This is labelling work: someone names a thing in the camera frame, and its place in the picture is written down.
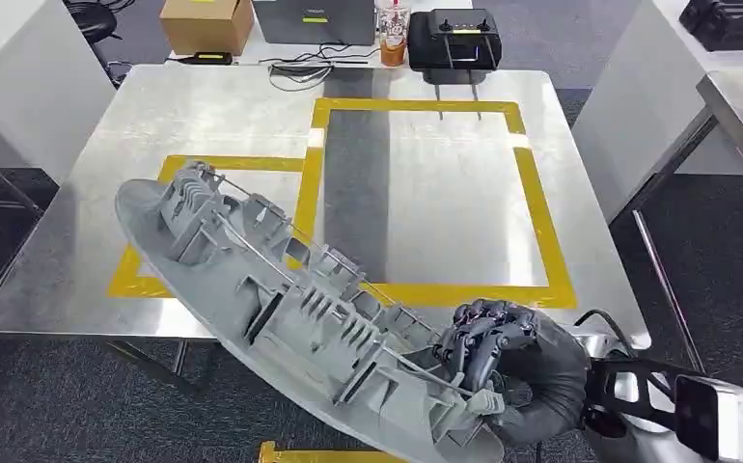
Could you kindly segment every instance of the black chair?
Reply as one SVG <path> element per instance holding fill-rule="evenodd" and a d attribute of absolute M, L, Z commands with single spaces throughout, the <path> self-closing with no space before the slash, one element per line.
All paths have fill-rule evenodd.
<path fill-rule="evenodd" d="M 130 67 L 132 64 L 124 61 L 108 62 L 97 46 L 100 41 L 109 37 L 119 41 L 122 39 L 115 34 L 116 26 L 118 26 L 116 15 L 113 14 L 110 7 L 98 0 L 95 2 L 70 2 L 66 0 L 65 6 L 68 7 L 68 13 L 70 13 L 76 25 L 79 26 L 82 36 L 84 36 L 85 40 L 88 41 L 88 44 L 93 49 L 98 62 L 101 64 L 101 68 L 104 69 L 113 86 L 118 89 L 122 85 L 122 82 L 124 82 L 126 72 L 114 75 L 111 67 Z"/>

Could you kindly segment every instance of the gray box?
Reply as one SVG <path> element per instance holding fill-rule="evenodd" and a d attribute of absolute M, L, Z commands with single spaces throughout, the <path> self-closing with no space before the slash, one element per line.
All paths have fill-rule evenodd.
<path fill-rule="evenodd" d="M 374 0 L 253 0 L 270 43 L 374 43 Z"/>

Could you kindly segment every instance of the yellow tape square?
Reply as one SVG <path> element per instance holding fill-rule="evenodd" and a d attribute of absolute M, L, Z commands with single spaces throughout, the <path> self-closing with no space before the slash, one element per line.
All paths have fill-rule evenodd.
<path fill-rule="evenodd" d="M 319 98 L 312 116 L 312 131 L 322 136 L 324 143 L 311 144 L 306 151 L 307 164 L 322 170 L 329 116 L 332 110 L 342 111 L 432 111 L 455 113 L 502 113 L 508 132 L 525 134 L 525 124 L 519 106 L 507 101 L 437 101 L 392 100 L 366 98 Z M 527 148 L 514 148 L 513 155 L 519 171 L 531 222 L 545 268 L 548 286 L 490 286 L 445 284 L 374 283 L 369 292 L 382 292 L 406 306 L 455 307 L 478 298 L 506 299 L 525 305 L 550 309 L 575 309 L 576 294 L 567 274 L 562 248 L 556 237 L 553 220 L 542 191 L 534 154 Z"/>
<path fill-rule="evenodd" d="M 514 102 L 387 100 L 367 98 L 319 98 L 315 102 L 309 146 L 304 159 L 233 156 L 168 156 L 158 176 L 169 181 L 188 159 L 209 162 L 220 170 L 262 170 L 301 172 L 294 225 L 308 236 L 315 235 L 315 218 L 320 178 L 323 172 L 325 140 L 332 110 L 342 111 L 433 111 L 502 113 L 510 133 L 525 134 L 525 125 Z M 534 154 L 527 148 L 514 148 L 522 187 L 545 269 L 548 286 L 483 286 L 444 284 L 374 283 L 370 292 L 384 292 L 407 306 L 454 307 L 477 298 L 506 299 L 549 309 L 576 308 L 576 294 L 570 283 L 562 249 L 554 230 Z M 130 247 L 108 288 L 114 297 L 172 297 L 155 277 L 138 276 L 141 260 Z"/>

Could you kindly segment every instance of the gray plastic part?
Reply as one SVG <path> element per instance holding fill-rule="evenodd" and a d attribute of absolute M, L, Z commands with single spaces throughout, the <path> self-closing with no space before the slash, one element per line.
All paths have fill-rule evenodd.
<path fill-rule="evenodd" d="M 357 265 L 304 243 L 266 198 L 220 194 L 221 179 L 192 163 L 170 185 L 130 180 L 116 196 L 133 247 L 210 333 L 272 387 L 370 446 L 415 462 L 502 461 L 482 418 L 505 410 L 502 396 L 452 385 L 426 355 L 439 342 L 433 328 L 363 290 Z"/>

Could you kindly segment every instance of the cardboard box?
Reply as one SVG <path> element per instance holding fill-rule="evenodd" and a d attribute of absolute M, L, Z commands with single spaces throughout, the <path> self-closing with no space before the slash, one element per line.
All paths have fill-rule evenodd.
<path fill-rule="evenodd" d="M 179 55 L 240 55 L 254 21 L 252 0 L 166 0 L 161 10 L 161 27 Z"/>

